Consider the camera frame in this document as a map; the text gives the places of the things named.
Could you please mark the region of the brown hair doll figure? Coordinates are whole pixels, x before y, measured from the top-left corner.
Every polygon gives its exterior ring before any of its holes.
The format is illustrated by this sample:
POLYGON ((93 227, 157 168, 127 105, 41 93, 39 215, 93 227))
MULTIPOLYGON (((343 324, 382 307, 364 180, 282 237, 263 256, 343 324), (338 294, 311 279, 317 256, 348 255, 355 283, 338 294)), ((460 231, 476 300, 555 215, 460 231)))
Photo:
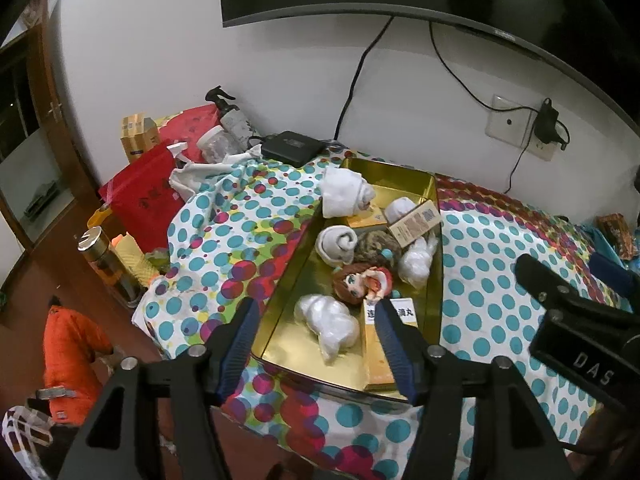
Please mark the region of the brown hair doll figure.
POLYGON ((393 275, 385 266, 353 263, 333 273, 332 287, 334 296, 344 304, 376 304, 392 293, 393 275))

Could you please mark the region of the cream box with QR code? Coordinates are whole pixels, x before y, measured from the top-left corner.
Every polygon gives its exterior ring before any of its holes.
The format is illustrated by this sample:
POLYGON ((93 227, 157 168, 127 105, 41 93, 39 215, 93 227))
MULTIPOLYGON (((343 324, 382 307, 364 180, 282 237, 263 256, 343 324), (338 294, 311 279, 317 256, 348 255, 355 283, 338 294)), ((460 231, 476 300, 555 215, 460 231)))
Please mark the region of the cream box with QR code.
POLYGON ((388 229, 397 243, 406 248, 441 223, 442 216, 437 205, 432 200, 426 200, 391 223, 388 229))

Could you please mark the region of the white sock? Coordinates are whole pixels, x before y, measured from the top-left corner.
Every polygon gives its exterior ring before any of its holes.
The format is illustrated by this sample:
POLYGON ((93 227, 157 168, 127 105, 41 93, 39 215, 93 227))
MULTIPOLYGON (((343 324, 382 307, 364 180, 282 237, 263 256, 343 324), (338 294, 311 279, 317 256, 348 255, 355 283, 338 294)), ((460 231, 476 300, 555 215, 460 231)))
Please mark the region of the white sock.
POLYGON ((349 226, 328 226, 317 236, 314 249, 320 259, 332 268, 352 264, 358 242, 356 232, 349 226))
POLYGON ((324 170, 320 192, 326 219, 356 216, 366 211, 376 196, 373 186, 359 172, 340 167, 324 170))

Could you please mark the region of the orange smiley medicine box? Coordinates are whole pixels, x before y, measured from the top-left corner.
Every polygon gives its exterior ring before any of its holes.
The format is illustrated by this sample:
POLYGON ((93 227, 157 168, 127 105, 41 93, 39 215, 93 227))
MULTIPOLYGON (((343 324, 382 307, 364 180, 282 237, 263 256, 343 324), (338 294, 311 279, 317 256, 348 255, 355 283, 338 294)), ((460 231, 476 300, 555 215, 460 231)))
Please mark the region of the orange smiley medicine box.
MULTIPOLYGON (((400 319, 405 324, 418 326, 416 308, 412 298, 392 298, 390 300, 400 319)), ((362 300, 361 340, 363 369, 366 379, 364 391, 383 391, 395 388, 395 379, 374 326, 375 307, 367 299, 362 300)))

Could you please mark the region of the gold metal tray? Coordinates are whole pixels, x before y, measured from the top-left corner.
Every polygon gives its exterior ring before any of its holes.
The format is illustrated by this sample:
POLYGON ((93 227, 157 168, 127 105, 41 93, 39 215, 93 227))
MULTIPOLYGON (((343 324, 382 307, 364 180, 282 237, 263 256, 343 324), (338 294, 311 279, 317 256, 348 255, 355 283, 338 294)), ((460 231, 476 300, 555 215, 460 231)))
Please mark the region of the gold metal tray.
POLYGON ((396 396, 374 327, 387 298, 439 340, 442 248, 434 174, 346 158, 320 181, 321 206, 260 321, 256 359, 326 390, 396 396))

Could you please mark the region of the white plastic bag bundle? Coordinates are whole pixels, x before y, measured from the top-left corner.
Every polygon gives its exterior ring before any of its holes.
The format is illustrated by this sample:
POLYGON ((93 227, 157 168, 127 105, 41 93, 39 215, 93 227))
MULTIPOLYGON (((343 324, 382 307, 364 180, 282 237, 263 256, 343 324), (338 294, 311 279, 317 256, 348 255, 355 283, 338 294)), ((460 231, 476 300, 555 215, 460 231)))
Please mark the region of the white plastic bag bundle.
POLYGON ((337 356, 352 348, 358 340, 358 320, 349 308, 332 296, 311 294, 300 297, 294 307, 294 318, 305 323, 318 340, 323 362, 330 365, 337 356))

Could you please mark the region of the white plastic bag right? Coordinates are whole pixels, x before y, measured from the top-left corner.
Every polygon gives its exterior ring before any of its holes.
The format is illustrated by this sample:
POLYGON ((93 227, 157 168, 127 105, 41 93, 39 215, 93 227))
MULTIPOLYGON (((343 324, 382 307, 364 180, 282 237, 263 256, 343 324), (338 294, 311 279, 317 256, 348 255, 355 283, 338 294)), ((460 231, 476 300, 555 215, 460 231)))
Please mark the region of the white plastic bag right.
POLYGON ((415 289, 424 287, 430 277, 438 245, 439 239, 434 232, 428 234, 427 237, 418 237, 408 247, 398 263, 398 275, 401 281, 415 289))

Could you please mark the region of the blue cloth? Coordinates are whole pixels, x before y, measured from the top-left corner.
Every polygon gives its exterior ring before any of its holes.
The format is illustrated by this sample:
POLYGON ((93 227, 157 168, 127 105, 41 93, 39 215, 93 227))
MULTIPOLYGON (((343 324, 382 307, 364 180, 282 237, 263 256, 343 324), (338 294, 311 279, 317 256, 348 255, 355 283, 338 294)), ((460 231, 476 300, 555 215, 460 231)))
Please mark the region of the blue cloth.
POLYGON ((592 224, 582 224, 580 228, 592 241, 595 252, 605 258, 608 258, 608 260, 616 260, 617 254, 615 249, 598 228, 592 224))

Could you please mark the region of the brown snack packet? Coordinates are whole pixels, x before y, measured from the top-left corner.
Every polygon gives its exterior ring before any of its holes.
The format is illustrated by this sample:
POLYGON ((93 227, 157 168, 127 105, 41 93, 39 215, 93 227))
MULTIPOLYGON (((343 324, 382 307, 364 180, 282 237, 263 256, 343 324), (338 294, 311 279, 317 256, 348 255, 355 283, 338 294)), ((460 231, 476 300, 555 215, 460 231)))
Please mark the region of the brown snack packet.
POLYGON ((606 214, 597 217, 596 227, 623 261, 630 261, 638 256, 634 237, 622 214, 606 214))

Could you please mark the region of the orange garment on floor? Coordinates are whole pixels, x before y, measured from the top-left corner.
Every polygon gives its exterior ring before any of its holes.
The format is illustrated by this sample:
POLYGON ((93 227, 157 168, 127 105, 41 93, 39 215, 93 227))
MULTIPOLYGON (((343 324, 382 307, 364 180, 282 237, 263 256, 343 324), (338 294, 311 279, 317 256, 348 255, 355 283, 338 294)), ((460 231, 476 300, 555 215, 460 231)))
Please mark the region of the orange garment on floor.
POLYGON ((49 301, 42 343, 44 386, 64 387, 73 393, 49 401, 51 416, 57 424, 81 426, 103 388, 93 363, 112 356, 114 347, 98 324, 64 307, 57 296, 49 301))

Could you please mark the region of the red gift bag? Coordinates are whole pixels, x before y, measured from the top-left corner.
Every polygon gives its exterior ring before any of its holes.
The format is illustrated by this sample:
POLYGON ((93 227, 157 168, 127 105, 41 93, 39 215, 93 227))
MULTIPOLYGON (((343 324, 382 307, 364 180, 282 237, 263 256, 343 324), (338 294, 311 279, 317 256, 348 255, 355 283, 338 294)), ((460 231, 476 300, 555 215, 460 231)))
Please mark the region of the red gift bag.
POLYGON ((207 104, 145 121, 157 144, 115 174, 99 193, 142 252, 152 252, 168 246, 169 223, 184 205, 184 199, 169 184, 176 161, 168 146, 184 142, 186 148, 181 154, 191 162, 202 162, 204 157, 196 142, 219 125, 219 114, 214 104, 207 104))

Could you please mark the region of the white cloth bag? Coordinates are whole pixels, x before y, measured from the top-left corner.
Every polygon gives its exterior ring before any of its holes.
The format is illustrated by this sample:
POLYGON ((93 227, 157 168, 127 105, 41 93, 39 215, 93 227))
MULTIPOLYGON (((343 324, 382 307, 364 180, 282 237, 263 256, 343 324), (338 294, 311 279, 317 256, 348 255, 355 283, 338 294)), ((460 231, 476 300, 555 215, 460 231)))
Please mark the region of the white cloth bag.
POLYGON ((185 201, 204 191, 203 186, 216 177, 228 176, 247 162, 262 158, 262 147, 259 144, 241 154, 226 155, 222 162, 201 164, 187 162, 182 168, 171 171, 168 182, 170 187, 185 201))

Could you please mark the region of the clear plastic jar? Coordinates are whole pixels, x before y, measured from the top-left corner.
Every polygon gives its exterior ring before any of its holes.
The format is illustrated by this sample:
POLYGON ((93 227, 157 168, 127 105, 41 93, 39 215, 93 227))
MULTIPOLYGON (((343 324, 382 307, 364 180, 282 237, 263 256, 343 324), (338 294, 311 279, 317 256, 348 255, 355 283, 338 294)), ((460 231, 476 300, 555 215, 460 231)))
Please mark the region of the clear plastic jar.
POLYGON ((240 141, 235 135, 221 125, 216 125, 206 131, 196 141, 196 146, 206 162, 210 164, 222 162, 227 155, 236 155, 243 151, 240 141))

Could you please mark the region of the black set-top box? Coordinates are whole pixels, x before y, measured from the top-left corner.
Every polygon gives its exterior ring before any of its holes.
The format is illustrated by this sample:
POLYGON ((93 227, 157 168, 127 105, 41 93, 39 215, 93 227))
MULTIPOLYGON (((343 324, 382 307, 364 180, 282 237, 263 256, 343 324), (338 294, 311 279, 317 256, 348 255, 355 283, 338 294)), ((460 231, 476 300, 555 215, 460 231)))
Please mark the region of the black set-top box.
POLYGON ((265 138, 262 157, 277 160, 293 167, 303 167, 326 148, 326 142, 293 131, 265 138))

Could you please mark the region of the black power adapter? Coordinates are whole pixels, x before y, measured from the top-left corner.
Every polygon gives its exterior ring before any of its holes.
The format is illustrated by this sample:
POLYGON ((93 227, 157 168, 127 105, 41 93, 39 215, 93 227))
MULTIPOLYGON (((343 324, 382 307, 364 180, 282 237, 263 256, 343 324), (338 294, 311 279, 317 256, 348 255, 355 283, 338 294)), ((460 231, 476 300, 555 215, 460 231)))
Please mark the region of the black power adapter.
POLYGON ((559 112, 552 105, 550 98, 545 98, 533 124, 533 135, 542 144, 560 143, 562 138, 556 131, 559 112))

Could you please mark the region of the spray bottle black trigger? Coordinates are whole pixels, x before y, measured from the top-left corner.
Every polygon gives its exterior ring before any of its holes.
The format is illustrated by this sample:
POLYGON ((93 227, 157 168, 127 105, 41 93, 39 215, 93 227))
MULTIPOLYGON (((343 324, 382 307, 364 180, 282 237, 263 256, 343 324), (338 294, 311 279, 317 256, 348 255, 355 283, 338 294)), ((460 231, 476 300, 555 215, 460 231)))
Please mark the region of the spray bottle black trigger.
POLYGON ((240 108, 234 104, 235 97, 230 96, 221 86, 207 91, 207 102, 214 103, 218 110, 218 118, 224 130, 232 133, 246 150, 250 141, 259 138, 259 133, 240 108))

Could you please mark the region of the yellow cardboard box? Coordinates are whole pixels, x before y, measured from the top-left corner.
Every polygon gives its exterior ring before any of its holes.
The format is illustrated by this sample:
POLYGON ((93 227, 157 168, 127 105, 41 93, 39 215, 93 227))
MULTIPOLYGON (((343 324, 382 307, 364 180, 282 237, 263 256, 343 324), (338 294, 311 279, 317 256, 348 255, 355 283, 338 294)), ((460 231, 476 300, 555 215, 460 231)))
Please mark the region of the yellow cardboard box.
POLYGON ((128 162, 133 162, 160 144, 160 135, 151 117, 137 113, 122 118, 120 140, 128 162))

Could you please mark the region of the white wall socket plate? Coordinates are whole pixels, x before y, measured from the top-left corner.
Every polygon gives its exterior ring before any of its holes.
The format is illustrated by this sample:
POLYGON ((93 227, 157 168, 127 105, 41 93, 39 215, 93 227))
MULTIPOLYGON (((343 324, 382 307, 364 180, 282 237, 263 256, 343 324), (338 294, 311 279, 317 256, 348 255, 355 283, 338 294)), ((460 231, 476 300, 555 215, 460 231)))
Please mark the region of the white wall socket plate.
POLYGON ((537 115, 534 110, 526 110, 521 104, 507 100, 498 94, 492 96, 490 106, 492 110, 487 119, 486 136, 516 148, 524 148, 527 145, 527 151, 530 154, 545 162, 552 161, 559 144, 543 144, 533 134, 533 124, 537 115))

